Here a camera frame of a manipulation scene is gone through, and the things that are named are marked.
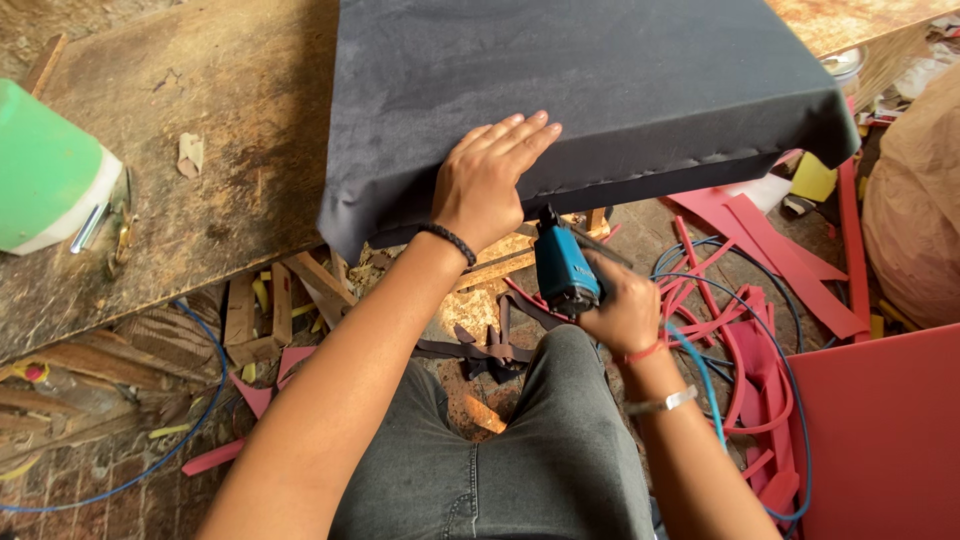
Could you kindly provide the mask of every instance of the black braided bracelet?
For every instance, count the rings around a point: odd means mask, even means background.
[[[457,249],[460,250],[460,253],[464,254],[464,257],[467,258],[467,268],[473,266],[477,263],[477,256],[473,254],[473,250],[460,239],[454,233],[448,231],[445,227],[437,225],[436,223],[423,223],[420,225],[419,231],[427,231],[428,233],[433,233],[440,238],[445,238],[450,241],[453,245],[457,246]]]

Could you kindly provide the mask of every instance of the silver bracelet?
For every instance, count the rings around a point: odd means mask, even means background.
[[[641,402],[638,404],[626,402],[623,404],[623,412],[627,413],[627,416],[637,416],[662,410],[672,410],[696,397],[697,387],[690,384],[686,390],[671,394],[662,402]]]

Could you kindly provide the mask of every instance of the red foam sheet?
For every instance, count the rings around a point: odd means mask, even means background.
[[[180,467],[180,470],[183,471],[183,473],[187,476],[192,477],[198,473],[206,471],[207,469],[216,467],[221,463],[227,463],[240,454],[240,450],[243,449],[243,445],[246,442],[247,439],[237,439],[218,449],[211,450],[206,454],[200,454],[184,463],[183,466]]]
[[[729,209],[724,207],[724,203],[731,199],[730,195],[708,187],[706,189],[697,189],[687,191],[687,193],[677,193],[669,196],[673,201],[683,205],[686,209],[706,219],[714,229],[727,238],[736,238],[737,246],[747,253],[757,262],[764,265],[771,272],[782,276],[778,266],[771,261],[760,249],[756,242],[747,234],[740,222],[737,221]],[[837,270],[823,259],[813,255],[806,249],[798,245],[793,240],[781,236],[782,241],[789,246],[796,256],[804,262],[810,271],[819,280],[840,280],[845,281],[847,275]]]
[[[821,322],[843,339],[861,331],[869,331],[852,311],[847,309],[817,279],[797,254],[783,242],[759,209],[746,195],[740,194],[725,203],[750,236],[780,269],[790,288]]]
[[[850,306],[853,313],[867,326],[866,331],[853,336],[853,343],[860,343],[870,340],[870,292],[867,290],[867,262],[863,252],[860,215],[856,211],[856,171],[853,158],[844,161],[837,172],[840,223],[843,225],[843,246],[847,255],[847,269],[850,272]]]
[[[813,453],[806,540],[957,537],[958,343],[955,324],[789,358]],[[800,437],[794,452],[803,479]]]

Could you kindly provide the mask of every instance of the left hand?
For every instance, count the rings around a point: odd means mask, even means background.
[[[546,121],[546,110],[526,120],[517,113],[464,136],[437,175],[433,222],[475,254],[519,227],[523,208],[516,182],[563,129]]]

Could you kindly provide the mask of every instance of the red string bracelet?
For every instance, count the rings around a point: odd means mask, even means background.
[[[654,344],[651,345],[650,347],[647,347],[647,349],[644,350],[644,351],[640,351],[639,353],[630,353],[629,355],[621,356],[621,357],[619,358],[619,361],[618,361],[617,363],[624,364],[624,365],[630,365],[630,364],[632,364],[632,363],[634,363],[634,362],[638,362],[638,361],[646,358],[646,357],[649,356],[649,355],[652,355],[652,354],[655,353],[656,351],[660,350],[661,348],[665,348],[665,347],[666,347],[666,343],[665,343],[662,339],[658,339],[656,343],[654,343]]]

